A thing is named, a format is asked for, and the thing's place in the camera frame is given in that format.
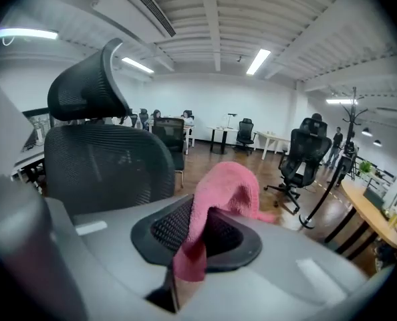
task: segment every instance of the white wall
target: white wall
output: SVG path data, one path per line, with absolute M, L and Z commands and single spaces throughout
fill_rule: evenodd
M 323 121 L 327 123 L 327 136 L 334 137 L 336 127 L 342 128 L 344 137 L 347 136 L 348 123 L 342 118 L 347 118 L 347 113 L 341 106 L 329 106 L 325 102 L 309 99 L 309 114 L 320 113 Z M 370 127 L 373 137 L 362 134 L 365 127 Z M 355 143 L 360 148 L 358 155 L 378 166 L 381 170 L 386 170 L 393 175 L 397 175 L 397 128 L 380 124 L 366 124 L 355 126 Z M 374 140 L 380 140 L 383 147 L 379 148 L 373 144 Z
M 289 121 L 291 90 L 270 82 L 236 78 L 218 74 L 176 74 L 157 77 L 145 83 L 138 94 L 127 94 L 126 99 L 134 110 L 154 109 L 163 116 L 180 116 L 192 110 L 196 139 L 210 140 L 208 126 L 220 126 L 223 116 L 237 113 L 230 126 L 238 128 L 243 118 L 253 121 L 254 129 L 285 134 Z M 229 132 L 227 142 L 235 144 L 237 133 Z M 222 140 L 222 132 L 215 132 L 215 141 Z M 258 147 L 263 147 L 261 140 Z
M 0 61 L 1 87 L 21 112 L 46 108 L 51 84 L 72 64 L 40 60 Z M 137 92 L 140 88 L 140 82 L 117 72 L 114 79 L 124 95 Z

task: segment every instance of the pink towel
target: pink towel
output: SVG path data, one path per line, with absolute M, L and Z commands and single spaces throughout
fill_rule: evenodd
M 215 165 L 197 185 L 188 237 L 173 259 L 174 274 L 184 281 L 205 278 L 206 247 L 201 236 L 211 207 L 266 222 L 275 220 L 274 215 L 259 211 L 259 185 L 250 170 L 234 162 Z

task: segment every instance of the wooden floor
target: wooden floor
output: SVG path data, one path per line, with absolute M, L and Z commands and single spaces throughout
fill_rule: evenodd
M 332 194 L 328 195 L 320 210 L 315 214 L 314 219 L 317 224 L 315 229 L 305 229 L 299 222 L 298 216 L 300 214 L 309 215 L 310 211 L 316 206 L 323 195 L 324 187 L 327 185 L 326 182 L 330 181 L 332 177 L 332 170 L 324 167 L 320 168 L 314 184 L 306 189 L 298 189 L 298 193 L 301 193 L 298 200 L 301 210 L 297 215 L 292 215 L 282 204 L 279 204 L 280 207 L 273 206 L 274 200 L 277 199 L 276 191 L 271 189 L 268 191 L 263 190 L 266 185 L 278 185 L 282 182 L 280 171 L 277 168 L 280 154 L 268 152 L 265 160 L 261 160 L 261 150 L 256 150 L 250 156 L 247 156 L 245 152 L 235 152 L 231 147 L 227 148 L 227 154 L 224 155 L 213 154 L 209 149 L 210 144 L 198 141 L 194 148 L 190 148 L 188 156 L 185 156 L 184 188 L 180 188 L 180 175 L 177 175 L 176 195 L 194 193 L 197 183 L 214 165 L 223 161 L 235 161 L 246 166 L 256 175 L 261 188 L 259 194 L 260 210 L 277 215 L 277 224 L 280 226 L 303 233 L 316 241 L 321 241 L 334 230 L 348 212 L 348 200 L 342 195 L 341 191 L 332 189 Z M 362 219 L 358 214 L 355 214 L 334 241 L 338 244 L 343 243 L 361 223 Z M 354 246 L 343 255 L 349 255 L 370 234 L 370 230 L 365 232 Z M 376 272 L 372 245 L 358 255 L 354 259 L 354 263 L 366 274 L 372 276 Z

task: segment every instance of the ceiling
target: ceiling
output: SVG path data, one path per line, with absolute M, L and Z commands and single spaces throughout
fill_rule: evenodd
M 146 1 L 19 0 L 1 24 L 57 30 L 61 44 L 54 53 L 73 61 L 120 37 L 119 58 L 143 63 L 156 76 L 198 67 L 245 75 L 264 48 L 271 55 L 257 79 L 299 80 L 315 98 L 350 96 L 356 87 L 366 106 L 397 108 L 397 35 L 373 0 Z M 173 37 L 147 9 L 153 3 L 176 32 Z M 123 16 L 135 8 L 139 14 Z M 21 41 L 0 44 L 0 55 L 32 48 Z M 118 68 L 149 80 L 122 64 Z

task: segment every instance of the fluorescent light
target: fluorescent light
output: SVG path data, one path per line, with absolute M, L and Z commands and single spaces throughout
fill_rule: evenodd
M 130 58 L 125 57 L 125 58 L 122 59 L 122 61 L 126 62 L 126 63 L 129 63 L 130 65 L 135 66 L 135 67 L 137 67 L 137 68 L 139 68 L 141 70 L 144 70 L 145 72 L 147 72 L 149 74 L 153 73 L 153 71 L 151 69 L 147 68 L 146 66 L 143 66 L 142 64 L 140 64 L 138 62 L 135 62 L 134 60 L 131 60 Z
M 364 128 L 364 130 L 362 131 L 362 134 L 364 136 L 372 136 L 371 130 L 368 127 Z
M 41 29 L 19 29 L 19 28 L 0 29 L 0 38 L 4 38 L 4 37 L 40 37 L 40 38 L 56 39 L 57 32 L 43 31 Z
M 326 100 L 328 104 L 352 104 L 352 99 L 328 99 Z
M 255 59 L 253 60 L 251 67 L 249 68 L 246 74 L 253 75 L 255 72 L 257 72 L 257 70 L 259 69 L 261 64 L 264 63 L 264 61 L 267 59 L 269 54 L 271 54 L 271 51 L 264 49 L 259 50 L 257 57 L 255 57 Z

